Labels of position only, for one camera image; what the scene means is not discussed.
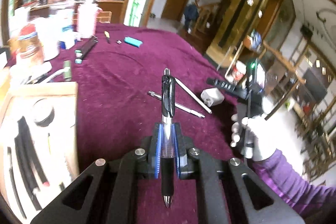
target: hand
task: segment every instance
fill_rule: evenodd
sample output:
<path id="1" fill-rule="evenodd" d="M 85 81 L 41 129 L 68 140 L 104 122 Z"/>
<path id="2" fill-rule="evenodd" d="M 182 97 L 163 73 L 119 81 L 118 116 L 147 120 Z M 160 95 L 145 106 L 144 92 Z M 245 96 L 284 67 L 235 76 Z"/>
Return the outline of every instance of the hand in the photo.
<path id="1" fill-rule="evenodd" d="M 232 142 L 231 147 L 236 147 L 236 144 L 240 140 L 239 135 L 239 123 L 237 122 L 237 114 L 231 117 L 231 120 L 235 122 L 232 125 Z M 254 142 L 254 147 L 246 147 L 245 151 L 242 151 L 242 154 L 245 153 L 245 157 L 254 161 L 261 161 L 269 158 L 273 155 L 276 150 L 275 144 L 271 138 L 271 128 L 270 123 L 265 121 L 264 118 L 260 116 L 255 116 L 248 119 L 247 117 L 243 118 L 241 121 L 243 128 L 250 130 L 250 139 L 247 140 L 247 143 Z"/>

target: purple tablecloth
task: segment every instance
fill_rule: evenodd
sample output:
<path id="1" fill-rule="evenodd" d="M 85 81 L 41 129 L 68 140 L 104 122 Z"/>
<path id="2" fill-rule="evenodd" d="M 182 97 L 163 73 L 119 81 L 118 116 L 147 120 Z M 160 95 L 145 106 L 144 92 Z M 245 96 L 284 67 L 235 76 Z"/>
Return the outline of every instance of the purple tablecloth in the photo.
<path id="1" fill-rule="evenodd" d="M 110 33 L 110 45 L 104 31 Z M 99 43 L 83 63 L 72 62 L 72 80 L 79 86 L 77 147 L 81 171 L 98 158 L 121 158 L 138 147 L 144 136 L 152 134 L 154 123 L 161 121 L 161 102 L 147 92 L 161 93 L 164 68 L 198 96 L 210 88 L 205 83 L 208 77 L 221 78 L 199 52 L 174 33 L 99 23 L 96 36 Z M 136 48 L 115 43 L 124 37 L 139 39 L 143 44 Z M 82 43 L 51 60 L 52 71 L 62 68 L 65 60 L 74 61 L 74 50 Z M 230 116 L 236 100 L 225 96 L 224 103 L 208 114 L 177 85 L 176 102 L 204 113 L 206 118 L 177 109 L 174 121 L 181 123 L 183 134 L 192 137 L 196 147 L 228 160 L 233 157 Z M 166 209 L 160 180 L 140 181 L 137 223 L 197 223 L 195 182 L 176 179 L 172 208 Z"/>

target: bolt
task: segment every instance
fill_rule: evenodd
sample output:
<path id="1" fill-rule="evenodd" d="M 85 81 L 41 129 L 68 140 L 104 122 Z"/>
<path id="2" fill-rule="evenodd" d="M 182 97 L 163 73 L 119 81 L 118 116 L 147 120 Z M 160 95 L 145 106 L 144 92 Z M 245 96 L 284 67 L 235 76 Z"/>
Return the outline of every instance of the bolt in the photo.
<path id="1" fill-rule="evenodd" d="M 232 164 L 233 166 L 238 166 L 240 164 L 240 159 L 232 158 L 230 159 L 230 164 Z"/>
<path id="2" fill-rule="evenodd" d="M 136 151 L 135 151 L 135 154 L 137 155 L 137 156 L 142 156 L 143 154 L 145 154 L 146 153 L 146 150 L 144 150 L 143 148 L 138 148 L 138 149 L 136 149 Z"/>
<path id="3" fill-rule="evenodd" d="M 104 159 L 97 159 L 96 160 L 96 165 L 97 166 L 103 166 L 106 163 L 106 160 Z"/>
<path id="4" fill-rule="evenodd" d="M 191 149 L 189 149 L 189 153 L 191 155 L 197 156 L 197 155 L 199 155 L 200 150 L 198 148 L 191 148 Z"/>

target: person's arm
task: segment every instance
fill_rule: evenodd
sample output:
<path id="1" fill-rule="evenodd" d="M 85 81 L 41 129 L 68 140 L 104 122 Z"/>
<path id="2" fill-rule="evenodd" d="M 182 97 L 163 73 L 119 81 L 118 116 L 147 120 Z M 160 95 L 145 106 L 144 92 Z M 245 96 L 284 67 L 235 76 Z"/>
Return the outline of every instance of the person's arm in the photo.
<path id="1" fill-rule="evenodd" d="M 262 161 L 255 161 L 256 174 L 302 217 L 322 205 L 336 203 L 336 187 L 314 186 L 305 181 L 287 162 L 280 150 Z"/>

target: wooden tray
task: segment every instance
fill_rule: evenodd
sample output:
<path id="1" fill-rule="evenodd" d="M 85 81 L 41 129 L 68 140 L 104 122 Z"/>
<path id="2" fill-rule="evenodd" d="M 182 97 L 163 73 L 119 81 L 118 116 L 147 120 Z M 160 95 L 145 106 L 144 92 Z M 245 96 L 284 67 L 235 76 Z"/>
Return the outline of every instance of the wooden tray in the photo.
<path id="1" fill-rule="evenodd" d="M 76 141 L 77 90 L 76 82 L 22 85 L 17 89 L 10 89 L 0 107 L 0 191 L 23 224 L 30 223 L 38 212 L 27 194 L 17 164 L 14 145 L 16 121 L 25 116 L 36 153 L 50 183 L 49 187 L 43 186 L 33 168 L 40 188 L 36 197 L 44 208 L 61 192 L 61 182 L 68 186 L 79 175 Z M 33 104 L 42 98 L 47 98 L 55 109 L 55 118 L 46 128 L 35 125 L 31 116 Z M 12 189 L 8 146 L 12 150 L 14 179 L 27 219 L 22 217 Z"/>

